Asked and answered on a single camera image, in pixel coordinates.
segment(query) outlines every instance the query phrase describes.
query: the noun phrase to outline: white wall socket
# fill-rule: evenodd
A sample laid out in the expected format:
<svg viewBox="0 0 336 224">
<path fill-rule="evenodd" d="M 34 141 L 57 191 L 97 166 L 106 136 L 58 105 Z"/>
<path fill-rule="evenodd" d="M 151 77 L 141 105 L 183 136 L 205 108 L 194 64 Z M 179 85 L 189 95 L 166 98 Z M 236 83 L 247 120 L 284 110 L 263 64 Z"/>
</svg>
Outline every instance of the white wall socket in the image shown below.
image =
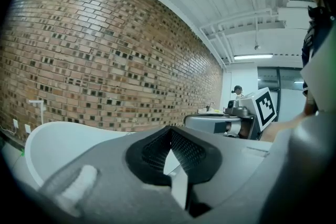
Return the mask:
<svg viewBox="0 0 336 224">
<path fill-rule="evenodd" d="M 26 133 L 30 134 L 32 131 L 30 129 L 30 126 L 28 124 L 25 124 L 25 129 L 26 129 Z"/>
<path fill-rule="evenodd" d="M 16 119 L 13 119 L 14 127 L 19 129 L 19 123 L 17 122 Z"/>
</svg>

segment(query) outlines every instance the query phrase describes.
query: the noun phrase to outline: floor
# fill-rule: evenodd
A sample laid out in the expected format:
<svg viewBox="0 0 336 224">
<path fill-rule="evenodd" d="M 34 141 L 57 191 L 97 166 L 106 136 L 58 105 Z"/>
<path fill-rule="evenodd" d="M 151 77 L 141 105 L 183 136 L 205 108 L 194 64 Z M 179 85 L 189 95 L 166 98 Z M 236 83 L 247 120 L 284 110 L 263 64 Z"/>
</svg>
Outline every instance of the floor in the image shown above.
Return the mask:
<svg viewBox="0 0 336 224">
<path fill-rule="evenodd" d="M 24 152 L 19 151 L 12 145 L 5 143 L 1 150 L 2 156 L 5 159 L 13 176 L 21 182 L 30 185 L 32 188 L 37 189 L 37 184 L 28 171 Z"/>
</svg>

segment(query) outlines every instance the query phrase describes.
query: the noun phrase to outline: person's arm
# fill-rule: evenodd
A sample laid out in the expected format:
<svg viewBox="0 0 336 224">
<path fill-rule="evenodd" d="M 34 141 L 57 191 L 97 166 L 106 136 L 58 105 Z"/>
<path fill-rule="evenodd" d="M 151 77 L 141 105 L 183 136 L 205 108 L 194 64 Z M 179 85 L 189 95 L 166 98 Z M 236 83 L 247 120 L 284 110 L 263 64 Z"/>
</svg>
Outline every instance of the person's arm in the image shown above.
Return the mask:
<svg viewBox="0 0 336 224">
<path fill-rule="evenodd" d="M 302 113 L 297 115 L 293 120 L 287 122 L 272 122 L 263 131 L 260 141 L 273 142 L 277 133 L 285 129 L 292 129 L 298 126 L 298 124 L 307 116 L 312 115 L 314 112 L 314 104 L 309 102 L 308 97 L 306 98 L 305 109 Z"/>
</svg>

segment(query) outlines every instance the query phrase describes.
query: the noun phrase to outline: ceiling light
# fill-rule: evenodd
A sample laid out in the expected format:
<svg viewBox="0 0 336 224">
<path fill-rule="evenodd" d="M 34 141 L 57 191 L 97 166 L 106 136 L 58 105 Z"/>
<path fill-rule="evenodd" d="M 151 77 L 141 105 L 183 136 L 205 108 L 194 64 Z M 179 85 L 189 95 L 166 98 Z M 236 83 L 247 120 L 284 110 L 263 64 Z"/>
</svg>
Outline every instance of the ceiling light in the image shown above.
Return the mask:
<svg viewBox="0 0 336 224">
<path fill-rule="evenodd" d="M 240 55 L 240 56 L 235 56 L 235 60 L 269 59 L 272 57 L 273 57 L 273 54 Z"/>
</svg>

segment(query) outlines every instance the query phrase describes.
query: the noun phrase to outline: brick wall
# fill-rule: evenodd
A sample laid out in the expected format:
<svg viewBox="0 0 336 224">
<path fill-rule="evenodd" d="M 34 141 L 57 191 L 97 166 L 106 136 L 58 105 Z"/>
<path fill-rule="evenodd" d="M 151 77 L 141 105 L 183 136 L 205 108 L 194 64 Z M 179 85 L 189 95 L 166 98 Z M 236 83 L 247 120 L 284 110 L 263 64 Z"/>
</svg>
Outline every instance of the brick wall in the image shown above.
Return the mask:
<svg viewBox="0 0 336 224">
<path fill-rule="evenodd" d="M 1 37 L 0 123 L 135 132 L 219 105 L 222 70 L 157 0 L 13 0 Z"/>
</svg>

